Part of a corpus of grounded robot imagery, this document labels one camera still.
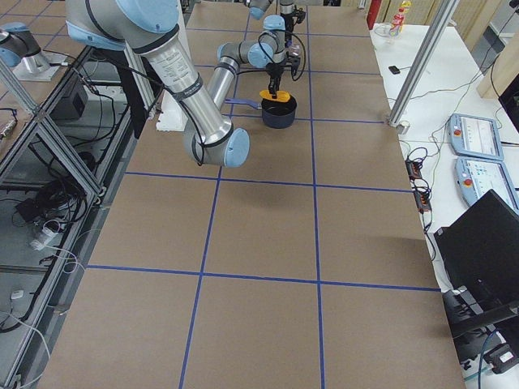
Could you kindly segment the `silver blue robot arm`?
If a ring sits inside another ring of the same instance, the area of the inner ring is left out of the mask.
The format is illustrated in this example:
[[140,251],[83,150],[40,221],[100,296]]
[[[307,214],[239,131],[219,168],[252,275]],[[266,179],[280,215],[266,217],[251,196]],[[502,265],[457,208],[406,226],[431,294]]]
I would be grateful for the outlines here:
[[293,41],[294,27],[300,24],[306,17],[303,9],[297,8],[294,1],[273,0],[243,0],[241,3],[249,9],[253,19],[262,19],[272,3],[276,4],[276,15],[279,15],[285,26],[285,47],[288,48]]
[[198,165],[241,166],[250,149],[249,134],[221,113],[221,106],[242,64],[270,71],[285,60],[285,20],[266,15],[267,1],[249,1],[251,15],[264,21],[255,41],[224,44],[205,85],[179,40],[180,11],[175,1],[68,1],[69,36],[98,49],[126,47],[148,60],[192,125],[184,148]]

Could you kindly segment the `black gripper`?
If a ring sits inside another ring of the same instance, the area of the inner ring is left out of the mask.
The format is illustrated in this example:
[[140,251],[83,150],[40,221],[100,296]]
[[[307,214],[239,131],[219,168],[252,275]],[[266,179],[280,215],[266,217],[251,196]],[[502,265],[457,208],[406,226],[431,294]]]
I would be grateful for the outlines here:
[[279,91],[282,75],[285,70],[285,65],[281,63],[270,62],[266,65],[266,72],[270,77],[268,84],[268,93],[271,98],[276,99]]
[[295,13],[283,14],[281,17],[285,23],[285,45],[292,45],[293,30],[295,25]]

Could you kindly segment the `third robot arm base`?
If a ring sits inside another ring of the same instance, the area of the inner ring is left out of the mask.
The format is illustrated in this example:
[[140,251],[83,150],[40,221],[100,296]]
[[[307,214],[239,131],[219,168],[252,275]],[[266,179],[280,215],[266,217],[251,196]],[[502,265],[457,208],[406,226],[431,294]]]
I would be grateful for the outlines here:
[[49,82],[57,71],[21,22],[1,26],[1,59],[20,81]]

